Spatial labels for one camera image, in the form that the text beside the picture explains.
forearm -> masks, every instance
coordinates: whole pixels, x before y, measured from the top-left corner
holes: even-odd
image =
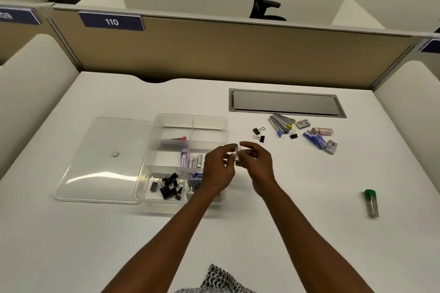
[[[213,196],[198,190],[190,201],[118,272],[102,293],[165,293]]]
[[[265,190],[263,199],[307,292],[373,293],[278,185]]]

purple pen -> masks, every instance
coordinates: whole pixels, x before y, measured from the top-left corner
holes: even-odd
[[[187,156],[188,156],[188,149],[182,148],[182,152],[180,152],[180,167],[186,168]]]

hand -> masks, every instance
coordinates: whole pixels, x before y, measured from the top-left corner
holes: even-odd
[[[219,146],[206,154],[200,190],[215,197],[226,189],[235,175],[235,154],[228,152],[234,152],[236,147],[237,144]]]
[[[272,167],[272,156],[259,144],[241,141],[240,145],[248,147],[250,150],[238,152],[240,162],[236,163],[236,165],[247,169],[252,179],[254,190],[262,197],[268,187],[271,188],[278,185],[275,181]]]

green cap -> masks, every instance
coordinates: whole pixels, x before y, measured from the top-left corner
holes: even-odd
[[[366,196],[376,197],[376,191],[374,191],[372,189],[366,189],[364,192],[365,192]]]

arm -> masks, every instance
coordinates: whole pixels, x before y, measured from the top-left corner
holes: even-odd
[[[307,221],[275,181],[271,154],[256,143],[239,152],[283,238],[290,259],[308,293],[374,293],[356,270]]]
[[[188,244],[213,199],[235,175],[236,144],[205,157],[201,187],[190,201],[116,274],[102,293],[166,293]]]

